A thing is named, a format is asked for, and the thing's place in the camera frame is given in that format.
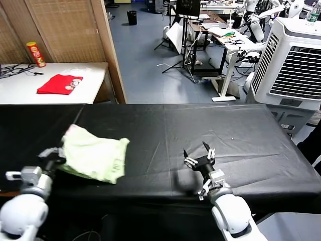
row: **pringles can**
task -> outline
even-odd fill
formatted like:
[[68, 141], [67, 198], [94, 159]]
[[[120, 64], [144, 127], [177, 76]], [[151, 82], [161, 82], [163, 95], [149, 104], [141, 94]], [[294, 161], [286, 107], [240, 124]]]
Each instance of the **pringles can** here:
[[36, 42], [28, 42], [27, 47], [29, 48], [30, 52], [32, 53], [32, 56], [37, 64], [38, 67], [45, 67], [46, 62], [42, 54], [40, 53], [40, 50], [37, 46]]

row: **gray floor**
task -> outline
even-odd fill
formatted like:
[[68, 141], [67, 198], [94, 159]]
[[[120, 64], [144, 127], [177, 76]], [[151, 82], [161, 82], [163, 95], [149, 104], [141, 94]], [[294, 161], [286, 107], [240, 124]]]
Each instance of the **gray floor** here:
[[[184, 70], [173, 69], [162, 74], [167, 66], [157, 65], [173, 65], [182, 56], [166, 47], [153, 50], [162, 41], [163, 27], [169, 24], [169, 19], [163, 20], [161, 15], [147, 13], [144, 9], [144, 4], [108, 9], [115, 16], [110, 27], [128, 103], [212, 103], [211, 98], [218, 95], [210, 83], [193, 84]], [[137, 11], [136, 26], [127, 24], [128, 10]], [[222, 53], [223, 48], [211, 46], [206, 52], [198, 51], [198, 59], [207, 64], [212, 58], [217, 66]], [[233, 80], [238, 76], [241, 75], [235, 71]], [[245, 78], [236, 80], [239, 85], [244, 81]]]
[[[126, 11], [136, 10], [136, 26], [129, 26]], [[168, 25], [168, 17], [147, 13], [144, 4], [122, 4], [117, 9], [108, 9], [115, 19], [110, 21], [116, 53], [123, 77], [128, 103], [212, 103], [218, 96], [211, 84], [193, 84], [186, 72], [170, 70], [161, 74], [167, 66], [181, 60], [177, 53], [160, 47], [153, 49], [162, 41], [163, 27]], [[198, 59], [207, 63], [212, 58], [216, 65], [220, 62], [223, 49], [208, 47], [206, 52], [198, 51]], [[241, 99], [225, 104], [244, 103], [242, 90], [245, 78], [236, 71], [232, 80], [240, 85]], [[312, 128], [305, 126], [294, 138], [297, 144], [309, 134]], [[277, 213], [259, 225], [268, 240], [273, 241], [317, 241], [321, 240], [319, 224], [321, 215]]]

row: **green towel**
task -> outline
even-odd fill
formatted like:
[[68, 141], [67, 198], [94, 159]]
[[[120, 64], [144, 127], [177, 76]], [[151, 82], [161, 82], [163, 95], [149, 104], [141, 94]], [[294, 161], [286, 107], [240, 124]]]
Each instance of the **green towel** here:
[[86, 129], [71, 125], [63, 137], [66, 164], [61, 170], [88, 179], [116, 184], [124, 176], [127, 138], [98, 138]]

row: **vent grille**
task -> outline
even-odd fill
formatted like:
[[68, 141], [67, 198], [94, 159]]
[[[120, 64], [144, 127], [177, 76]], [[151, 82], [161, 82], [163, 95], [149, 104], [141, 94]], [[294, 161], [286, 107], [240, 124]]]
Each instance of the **vent grille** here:
[[291, 47], [270, 93], [321, 99], [321, 50]]
[[279, 39], [271, 33], [269, 40], [267, 41], [267, 45], [265, 47], [264, 54], [261, 57], [260, 65], [258, 66], [256, 73], [254, 75], [253, 81], [252, 81], [252, 88], [254, 90], [254, 93], [256, 93], [261, 85], [262, 79], [265, 75], [265, 72], [267, 70], [267, 67], [269, 66], [271, 59], [273, 57], [274, 51], [276, 49], [276, 46], [279, 42]]

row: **black table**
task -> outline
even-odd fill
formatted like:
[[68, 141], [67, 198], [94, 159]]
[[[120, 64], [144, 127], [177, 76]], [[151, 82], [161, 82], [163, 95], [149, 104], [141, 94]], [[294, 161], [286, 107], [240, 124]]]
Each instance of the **black table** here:
[[[0, 106], [0, 188], [7, 170], [38, 165], [36, 155], [54, 146], [81, 106]], [[200, 173], [183, 164], [216, 148], [234, 193], [252, 212], [314, 212], [319, 175], [264, 105], [87, 105], [77, 124], [103, 138], [128, 138], [125, 176], [116, 185], [57, 173], [50, 198], [63, 208], [88, 212], [208, 213], [195, 193]]]

